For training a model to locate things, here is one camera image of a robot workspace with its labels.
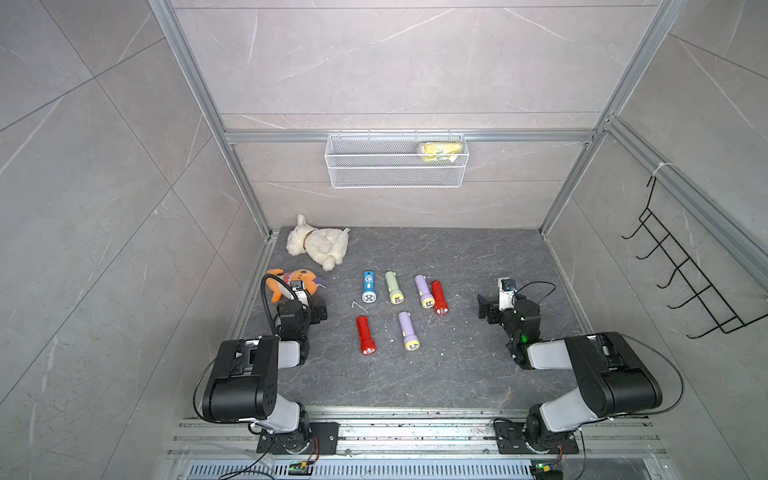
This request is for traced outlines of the blue flashlight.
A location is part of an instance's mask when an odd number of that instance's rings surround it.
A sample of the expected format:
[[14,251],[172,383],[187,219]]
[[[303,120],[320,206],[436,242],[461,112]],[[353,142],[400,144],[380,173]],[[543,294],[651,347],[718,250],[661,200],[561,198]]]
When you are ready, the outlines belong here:
[[364,303],[373,303],[377,299],[375,274],[373,271],[365,271],[363,273],[363,292],[361,298]]

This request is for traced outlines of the black wall hook rack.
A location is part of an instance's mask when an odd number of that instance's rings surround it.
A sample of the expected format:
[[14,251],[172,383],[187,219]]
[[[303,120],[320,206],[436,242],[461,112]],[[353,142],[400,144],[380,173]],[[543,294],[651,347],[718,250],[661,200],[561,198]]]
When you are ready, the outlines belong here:
[[667,290],[672,286],[680,285],[684,287],[684,296],[675,303],[668,303],[666,308],[669,311],[682,310],[690,304],[697,305],[701,309],[706,329],[687,334],[686,337],[698,340],[715,332],[728,335],[766,320],[766,313],[754,318],[745,318],[740,315],[710,276],[705,273],[700,261],[688,252],[660,216],[655,213],[652,200],[656,185],[657,179],[651,176],[646,183],[646,200],[644,208],[637,216],[635,228],[621,238],[625,241],[634,240],[638,236],[647,238],[652,242],[651,246],[646,253],[636,255],[635,259],[645,261],[654,256],[661,256],[670,265],[671,270],[667,280],[657,283],[656,287]]

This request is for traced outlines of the yellow item in basket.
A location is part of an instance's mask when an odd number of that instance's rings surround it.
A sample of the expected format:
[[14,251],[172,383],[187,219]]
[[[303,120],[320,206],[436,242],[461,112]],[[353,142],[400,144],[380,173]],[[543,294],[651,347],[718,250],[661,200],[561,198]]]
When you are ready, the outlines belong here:
[[417,153],[425,162],[454,163],[464,154],[464,146],[461,142],[423,142]]

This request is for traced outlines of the red flashlight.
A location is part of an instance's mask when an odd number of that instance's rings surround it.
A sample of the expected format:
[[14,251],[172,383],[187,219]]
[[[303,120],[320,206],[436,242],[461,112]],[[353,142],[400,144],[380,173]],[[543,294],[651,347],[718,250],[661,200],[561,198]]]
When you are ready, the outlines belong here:
[[376,345],[371,334],[369,318],[367,316],[359,316],[356,319],[356,324],[360,338],[361,353],[365,356],[374,354],[376,352]]
[[430,283],[432,296],[434,298],[434,310],[437,315],[443,316],[449,313],[448,307],[442,283],[439,280],[434,280]]

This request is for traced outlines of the purple flashlight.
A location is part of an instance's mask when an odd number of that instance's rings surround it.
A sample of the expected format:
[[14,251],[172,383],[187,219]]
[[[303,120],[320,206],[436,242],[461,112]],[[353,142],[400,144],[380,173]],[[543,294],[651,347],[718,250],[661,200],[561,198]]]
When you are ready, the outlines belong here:
[[430,287],[427,283],[427,278],[424,275],[416,275],[414,281],[417,287],[418,294],[420,296],[420,303],[423,308],[431,309],[435,305],[435,298],[431,293]]
[[402,311],[398,314],[398,322],[401,328],[403,343],[407,351],[414,351],[420,347],[420,341],[415,333],[411,314],[408,311]]

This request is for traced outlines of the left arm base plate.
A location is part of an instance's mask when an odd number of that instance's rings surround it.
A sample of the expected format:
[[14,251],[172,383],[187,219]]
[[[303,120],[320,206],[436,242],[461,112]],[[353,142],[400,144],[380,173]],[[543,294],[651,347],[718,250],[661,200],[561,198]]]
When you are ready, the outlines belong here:
[[337,422],[310,422],[291,433],[271,435],[262,429],[257,453],[274,455],[334,455],[340,438]]

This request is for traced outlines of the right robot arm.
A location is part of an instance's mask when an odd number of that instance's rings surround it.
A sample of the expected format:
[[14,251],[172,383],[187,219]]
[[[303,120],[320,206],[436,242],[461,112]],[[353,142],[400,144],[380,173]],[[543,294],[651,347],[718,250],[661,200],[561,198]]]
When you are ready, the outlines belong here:
[[580,427],[610,418],[648,416],[675,409],[685,395],[685,380],[672,405],[663,408],[660,383],[619,332],[599,332],[559,339],[541,338],[540,306],[523,295],[500,291],[497,300],[477,297],[478,317],[499,325],[506,347],[523,370],[567,370],[576,387],[554,400],[529,408],[523,422],[496,418],[492,425],[501,453],[527,448],[535,454],[576,451],[573,434]]

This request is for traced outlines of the white plush dog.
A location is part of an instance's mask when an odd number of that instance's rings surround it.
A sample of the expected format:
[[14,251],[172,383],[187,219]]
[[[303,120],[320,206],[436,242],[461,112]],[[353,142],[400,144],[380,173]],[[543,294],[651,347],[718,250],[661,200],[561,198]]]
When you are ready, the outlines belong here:
[[324,271],[341,265],[346,256],[350,229],[315,228],[306,216],[297,215],[297,224],[287,237],[286,249],[292,256],[307,254]]

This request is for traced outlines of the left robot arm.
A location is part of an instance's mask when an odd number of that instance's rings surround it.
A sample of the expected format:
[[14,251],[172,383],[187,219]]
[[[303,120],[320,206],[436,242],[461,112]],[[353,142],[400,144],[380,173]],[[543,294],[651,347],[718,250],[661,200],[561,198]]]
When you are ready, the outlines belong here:
[[267,271],[261,279],[261,299],[269,332],[221,343],[193,390],[199,419],[245,424],[290,454],[320,450],[306,408],[279,394],[278,374],[306,362],[310,327],[327,319],[326,307],[313,298],[321,284],[305,269]]

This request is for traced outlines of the green flashlight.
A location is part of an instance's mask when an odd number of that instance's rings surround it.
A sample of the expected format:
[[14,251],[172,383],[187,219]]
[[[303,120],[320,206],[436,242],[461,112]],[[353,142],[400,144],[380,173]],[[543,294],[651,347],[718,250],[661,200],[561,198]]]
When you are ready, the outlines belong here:
[[404,302],[404,294],[400,288],[397,274],[390,270],[385,273],[385,282],[388,289],[389,300],[392,304],[398,305]]

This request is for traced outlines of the orange plush toy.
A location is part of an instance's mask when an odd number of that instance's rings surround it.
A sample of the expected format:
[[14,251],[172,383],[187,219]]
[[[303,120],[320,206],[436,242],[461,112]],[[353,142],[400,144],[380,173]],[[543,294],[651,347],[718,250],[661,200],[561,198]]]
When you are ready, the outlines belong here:
[[[324,280],[321,277],[318,277],[314,272],[308,269],[297,269],[293,271],[270,269],[267,273],[279,277],[288,286],[292,286],[296,282],[302,282],[304,290],[310,295],[314,295],[318,288],[324,284]],[[267,280],[266,286],[271,293],[270,302],[273,304],[278,303],[283,297],[288,297],[290,295],[286,287],[272,278]]]

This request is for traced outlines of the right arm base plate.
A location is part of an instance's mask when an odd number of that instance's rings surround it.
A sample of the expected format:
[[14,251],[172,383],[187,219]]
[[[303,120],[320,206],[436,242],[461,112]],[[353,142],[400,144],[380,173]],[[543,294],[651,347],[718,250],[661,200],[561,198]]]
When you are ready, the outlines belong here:
[[497,418],[492,421],[501,454],[577,454],[580,448],[573,431],[550,432],[537,420],[525,422]]

